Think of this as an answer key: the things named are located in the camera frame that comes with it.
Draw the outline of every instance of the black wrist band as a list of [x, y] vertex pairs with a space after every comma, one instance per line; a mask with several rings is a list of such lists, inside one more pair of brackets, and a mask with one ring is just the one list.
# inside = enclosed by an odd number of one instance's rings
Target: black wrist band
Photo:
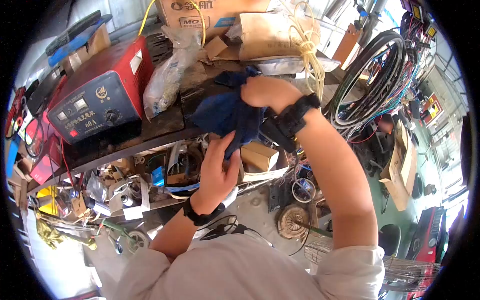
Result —
[[319, 108], [320, 100], [312, 93], [308, 96], [302, 96], [295, 104], [287, 106], [278, 115], [278, 124], [281, 132], [288, 138], [293, 138], [306, 123], [303, 116], [312, 108]]
[[192, 220], [193, 224], [197, 227], [207, 225], [208, 223], [210, 223], [210, 221], [212, 221], [216, 216], [221, 214], [223, 211], [225, 211], [225, 205], [223, 205], [223, 203], [220, 203], [211, 214], [197, 215], [197, 213], [194, 212], [192, 208], [192, 204], [190, 203], [190, 198], [188, 198], [183, 203], [183, 215], [189, 218], [190, 220]]

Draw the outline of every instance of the wire mesh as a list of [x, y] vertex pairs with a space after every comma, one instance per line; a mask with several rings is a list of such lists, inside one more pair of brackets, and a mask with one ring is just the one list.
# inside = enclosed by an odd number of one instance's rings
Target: wire mesh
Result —
[[[305, 245], [304, 255], [309, 261], [318, 264], [333, 249], [333, 240], [321, 237]], [[384, 256], [385, 278], [382, 288], [393, 291], [423, 291], [433, 282], [440, 265]]]

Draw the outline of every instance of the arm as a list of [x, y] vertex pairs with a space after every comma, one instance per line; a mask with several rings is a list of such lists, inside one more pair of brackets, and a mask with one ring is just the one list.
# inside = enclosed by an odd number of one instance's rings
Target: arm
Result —
[[[221, 140], [211, 141], [208, 146], [200, 170], [200, 188], [190, 198], [192, 209], [198, 215], [211, 214], [237, 183], [240, 150], [232, 154], [227, 172], [222, 168], [225, 149], [234, 135], [235, 132], [231, 132]], [[149, 248], [162, 252], [173, 262], [177, 256], [187, 251], [196, 230], [197, 226], [183, 215], [181, 209], [159, 231]]]
[[[277, 114], [301, 96], [290, 83], [267, 77], [249, 78], [241, 91], [249, 105], [270, 106]], [[332, 211], [334, 248], [378, 245], [370, 187], [355, 154], [319, 110], [309, 110], [304, 120], [297, 139]]]

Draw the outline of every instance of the rag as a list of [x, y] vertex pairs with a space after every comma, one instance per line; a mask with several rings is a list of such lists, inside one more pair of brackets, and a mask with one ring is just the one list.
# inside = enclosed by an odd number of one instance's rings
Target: rag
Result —
[[251, 107], [240, 97], [241, 85], [247, 82], [248, 77], [258, 74], [259, 71], [251, 66], [245, 72], [223, 71], [215, 78], [215, 83], [228, 86], [234, 91], [205, 98], [190, 117], [198, 127], [222, 137], [236, 131], [225, 150], [225, 159], [230, 159], [235, 150], [258, 136], [266, 108]]

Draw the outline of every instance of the sleeve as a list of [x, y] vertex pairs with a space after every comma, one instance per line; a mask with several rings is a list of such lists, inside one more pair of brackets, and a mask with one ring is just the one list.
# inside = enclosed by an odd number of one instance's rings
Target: sleeve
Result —
[[114, 299], [148, 299], [151, 289], [170, 265], [165, 254], [139, 248], [123, 271]]
[[316, 280], [327, 299], [377, 299], [385, 276], [379, 246], [352, 246], [327, 253]]

